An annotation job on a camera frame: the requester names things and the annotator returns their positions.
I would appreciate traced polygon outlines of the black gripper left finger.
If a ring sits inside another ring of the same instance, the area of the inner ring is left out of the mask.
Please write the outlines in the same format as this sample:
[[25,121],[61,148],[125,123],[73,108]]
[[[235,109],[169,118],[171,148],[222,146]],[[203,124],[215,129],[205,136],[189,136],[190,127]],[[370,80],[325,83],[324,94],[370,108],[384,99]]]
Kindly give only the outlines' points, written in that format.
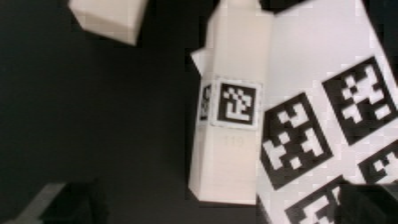
[[100,180],[48,183],[9,224],[109,224]]

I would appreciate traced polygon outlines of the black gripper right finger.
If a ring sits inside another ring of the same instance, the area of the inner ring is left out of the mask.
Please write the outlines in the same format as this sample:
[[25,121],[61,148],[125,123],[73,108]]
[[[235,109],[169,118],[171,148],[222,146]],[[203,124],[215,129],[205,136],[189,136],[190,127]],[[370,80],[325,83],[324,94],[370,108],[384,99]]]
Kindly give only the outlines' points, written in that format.
[[398,183],[343,184],[338,224],[398,224]]

